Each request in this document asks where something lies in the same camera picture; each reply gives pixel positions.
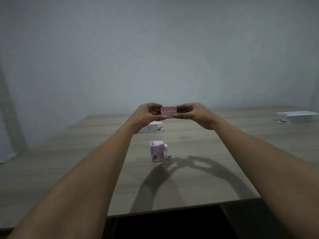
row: gray wall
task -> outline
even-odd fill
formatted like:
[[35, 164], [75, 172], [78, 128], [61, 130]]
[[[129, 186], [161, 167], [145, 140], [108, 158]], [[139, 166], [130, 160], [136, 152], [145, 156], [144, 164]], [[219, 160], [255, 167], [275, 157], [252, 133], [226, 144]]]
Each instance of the gray wall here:
[[8, 159], [13, 155], [13, 150], [10, 145], [10, 139], [7, 134], [7, 130], [5, 129], [1, 112], [0, 112], [0, 162]]
[[2, 0], [0, 62], [29, 144], [139, 104], [308, 107], [318, 0]]

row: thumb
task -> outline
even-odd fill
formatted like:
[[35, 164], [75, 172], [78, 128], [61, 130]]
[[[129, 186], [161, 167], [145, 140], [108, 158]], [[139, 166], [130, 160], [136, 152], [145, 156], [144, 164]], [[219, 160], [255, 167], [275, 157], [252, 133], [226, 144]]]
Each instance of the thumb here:
[[192, 112], [175, 113], [175, 114], [173, 114], [173, 117], [177, 118], [177, 119], [192, 119], [193, 113]]
[[167, 119], [167, 116], [164, 115], [152, 115], [154, 121], [163, 121]]

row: hand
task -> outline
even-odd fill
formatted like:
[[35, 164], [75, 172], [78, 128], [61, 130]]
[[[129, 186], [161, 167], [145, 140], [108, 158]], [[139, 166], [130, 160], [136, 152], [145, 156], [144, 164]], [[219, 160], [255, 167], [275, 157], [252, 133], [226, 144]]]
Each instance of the hand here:
[[203, 106], [201, 103], [189, 103], [177, 106], [177, 113], [173, 114], [174, 118], [192, 119], [203, 128], [214, 130], [213, 124], [216, 118], [220, 118], [211, 110]]
[[167, 119], [167, 116], [161, 115], [161, 107], [162, 105], [157, 103], [147, 103], [140, 105], [126, 122], [133, 125], [134, 132], [137, 133], [152, 121], [162, 121]]

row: forearm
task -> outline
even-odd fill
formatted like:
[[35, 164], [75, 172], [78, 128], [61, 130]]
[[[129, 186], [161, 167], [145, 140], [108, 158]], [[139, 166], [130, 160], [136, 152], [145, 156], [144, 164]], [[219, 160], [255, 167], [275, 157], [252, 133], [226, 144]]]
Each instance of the forearm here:
[[108, 207], [131, 138], [124, 124], [53, 187], [48, 196], [18, 224], [12, 237], [101, 237]]
[[319, 176], [307, 162], [217, 117], [213, 125], [266, 204], [294, 235], [319, 236]]

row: wooden table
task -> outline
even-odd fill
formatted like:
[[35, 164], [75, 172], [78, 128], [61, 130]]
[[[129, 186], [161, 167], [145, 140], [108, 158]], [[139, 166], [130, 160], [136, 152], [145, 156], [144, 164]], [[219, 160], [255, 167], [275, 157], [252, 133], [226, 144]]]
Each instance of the wooden table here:
[[[281, 107], [216, 112], [243, 131], [319, 165], [319, 122], [283, 124]], [[129, 117], [90, 115], [0, 167], [0, 228], [10, 228], [53, 184]], [[109, 216], [221, 204], [259, 197], [215, 132], [191, 120], [164, 121], [163, 132], [133, 136]], [[171, 161], [152, 163], [149, 141], [168, 144]]]

